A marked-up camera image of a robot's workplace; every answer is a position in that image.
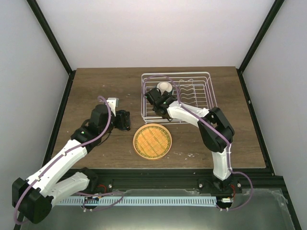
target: round plate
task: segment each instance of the round plate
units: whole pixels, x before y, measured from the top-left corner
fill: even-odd
[[[137,154],[148,160],[158,160],[170,150],[172,137],[169,131],[159,124],[147,124],[136,131],[133,147]]]

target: wire dish rack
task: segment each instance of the wire dish rack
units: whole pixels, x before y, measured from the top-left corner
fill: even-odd
[[[155,76],[147,80],[144,84],[144,81],[152,75],[166,75],[170,77],[179,89],[180,100],[185,104],[206,109],[212,109],[217,106],[210,73],[208,72],[144,73],[142,74],[141,81],[141,115],[146,124],[159,123],[162,125],[169,125],[186,123],[179,119],[168,121],[155,114],[153,106],[150,105],[143,95],[150,89],[155,88],[159,82],[170,81],[162,76]],[[177,98],[177,92],[174,87],[173,95]]]

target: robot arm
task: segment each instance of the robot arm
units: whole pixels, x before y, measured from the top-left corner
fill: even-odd
[[[117,98],[108,98],[107,103],[111,109],[111,123],[105,134],[110,133],[114,128],[130,130],[130,113],[124,110],[115,110],[118,105]],[[13,183],[12,205],[15,207],[24,191],[30,184],[34,183],[21,201],[18,210],[32,223],[39,223],[59,201],[88,187],[92,189],[96,187],[96,175],[93,175],[93,172],[86,168],[59,183],[58,180],[78,160],[85,157],[95,146],[100,144],[102,137],[84,147],[78,147],[68,153],[66,151],[98,137],[106,128],[107,120],[107,106],[105,104],[97,105],[91,113],[91,118],[85,122],[88,125],[83,124],[77,129],[54,158],[26,180],[18,178]]]
[[[147,100],[153,105],[155,113],[163,118],[180,119],[190,123],[200,129],[201,137],[205,146],[211,150],[213,156],[213,182],[219,188],[225,188],[231,181],[231,173],[227,163],[227,144],[211,129],[204,125],[198,118],[202,118],[205,122],[213,127],[216,124],[215,130],[220,132],[225,138],[232,143],[234,130],[227,121],[223,112],[214,107],[211,110],[206,108],[197,108],[187,104],[184,107],[190,110],[190,113],[182,108],[178,100],[172,95],[172,87],[168,90],[160,89],[159,87],[151,89],[145,94]]]

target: wooden table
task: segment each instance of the wooden table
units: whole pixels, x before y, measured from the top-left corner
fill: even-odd
[[[157,72],[207,71],[211,75],[218,107],[235,130],[231,161],[234,168],[264,168],[265,163],[235,67],[98,68],[77,69],[60,126],[53,155],[71,134],[89,118],[98,104],[97,96],[119,98],[119,109],[130,111],[131,130],[114,129],[109,139],[94,148],[74,167],[88,168],[212,168],[198,128],[189,124],[168,125],[171,150],[157,161],[138,156],[133,136],[144,125],[141,117],[141,75]]]

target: purple cable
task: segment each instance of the purple cable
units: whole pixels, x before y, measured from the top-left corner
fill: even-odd
[[[167,78],[169,81],[172,82],[173,86],[175,87],[176,89],[176,93],[177,93],[177,100],[178,100],[178,103],[180,105],[181,108],[183,108],[185,111],[187,111],[188,113],[190,113],[191,115],[193,115],[194,117],[196,117],[197,119],[199,119],[204,125],[206,125],[209,129],[211,129],[216,135],[218,135],[223,141],[225,141],[225,143],[227,144],[227,148],[226,148],[226,153],[227,153],[227,167],[228,167],[228,170],[230,171],[230,173],[232,174],[240,174],[244,177],[246,177],[246,179],[248,180],[249,184],[250,184],[250,196],[248,198],[248,200],[243,203],[242,205],[238,206],[238,207],[235,207],[235,208],[232,208],[232,209],[229,209],[230,210],[237,210],[237,209],[240,209],[242,208],[243,206],[245,206],[252,198],[253,196],[253,193],[254,193],[254,187],[253,187],[253,183],[251,181],[251,179],[243,172],[234,172],[232,171],[231,167],[230,167],[230,142],[220,133],[218,132],[217,130],[215,130],[214,127],[212,127],[211,125],[209,125],[207,122],[205,122],[201,117],[197,116],[196,114],[194,114],[193,112],[191,112],[189,109],[185,108],[183,106],[183,103],[181,102],[180,100],[180,96],[179,96],[179,90],[178,90],[178,87],[177,85],[175,84],[175,82],[168,76],[166,75],[152,75],[152,76],[149,76],[148,78],[145,79],[145,81],[143,82],[142,84],[142,89],[144,88],[144,85],[145,83],[152,77],[165,77]]]
[[[108,196],[108,195],[122,194],[122,192],[99,193],[99,194],[88,194],[88,193],[77,192],[76,194],[83,196]]]
[[[121,196],[121,198],[120,198],[119,200],[117,200],[117,201],[114,202],[113,204],[111,204],[111,205],[109,205],[109,206],[106,206],[106,207],[102,207],[102,208],[95,208],[95,209],[92,209],[92,211],[93,211],[93,212],[96,212],[96,211],[101,211],[101,210],[105,210],[105,209],[108,209],[108,208],[110,208],[110,207],[113,207],[114,205],[116,205],[116,204],[118,204],[120,201],[122,201],[122,199],[124,198],[124,193],[122,193],[122,192],[113,192],[113,193],[105,193],[105,194],[98,194],[98,195],[95,194],[94,196],[100,196],[100,195],[106,196],[106,195],[113,195],[113,194],[123,194],[123,195]],[[91,200],[96,201],[95,199],[88,199],[88,200],[85,200],[85,201],[83,202],[83,204],[82,204],[83,210],[86,209],[86,208],[85,208],[85,204],[86,204],[87,202],[91,201]]]
[[[103,135],[104,135],[104,133],[107,131],[107,129],[109,128],[109,125],[110,125],[110,123],[111,123],[111,109],[110,109],[110,106],[109,106],[109,104],[107,103],[107,101],[106,101],[106,99],[103,97],[103,96],[98,96],[98,100],[99,100],[99,102],[104,102],[105,104],[106,104],[106,107],[107,107],[107,112],[108,112],[108,120],[107,120],[107,124],[106,124],[106,127],[105,127],[105,129],[102,131],[102,133],[99,135],[99,136],[97,136],[97,137],[95,137],[94,139],[92,139],[92,140],[89,140],[89,141],[87,141],[87,142],[85,142],[85,143],[83,143],[83,144],[80,144],[80,145],[77,145],[77,146],[75,146],[75,147],[72,147],[71,149],[69,149],[69,150],[66,150],[65,151],[65,153],[69,153],[70,151],[73,151],[73,150],[75,150],[75,149],[77,149],[77,148],[79,148],[79,147],[83,147],[83,146],[85,146],[85,145],[87,145],[87,144],[90,144],[90,143],[92,143],[92,142],[94,142],[94,141],[96,141],[96,140],[98,140],[99,138],[101,138]],[[41,178],[59,159],[61,159],[62,157],[63,157],[64,155],[60,155],[58,158],[56,158],[49,166],[47,166],[43,171],[42,171],[42,173],[38,176],[38,178]],[[14,221],[15,221],[15,223],[16,224],[18,224],[18,225],[22,225],[22,224],[25,224],[25,223],[27,223],[28,221],[24,221],[24,222],[20,222],[20,221],[18,221],[18,219],[17,219],[17,211],[18,211],[18,208],[19,208],[19,206],[20,206],[20,204],[21,204],[21,202],[22,202],[22,200],[24,199],[24,197],[25,197],[25,195],[29,192],[29,190],[34,186],[34,184],[37,182],[37,180],[34,180],[26,189],[25,189],[25,191],[23,192],[23,194],[20,196],[20,198],[19,198],[19,200],[17,201],[17,204],[16,204],[16,206],[15,206],[15,210],[14,210]]]

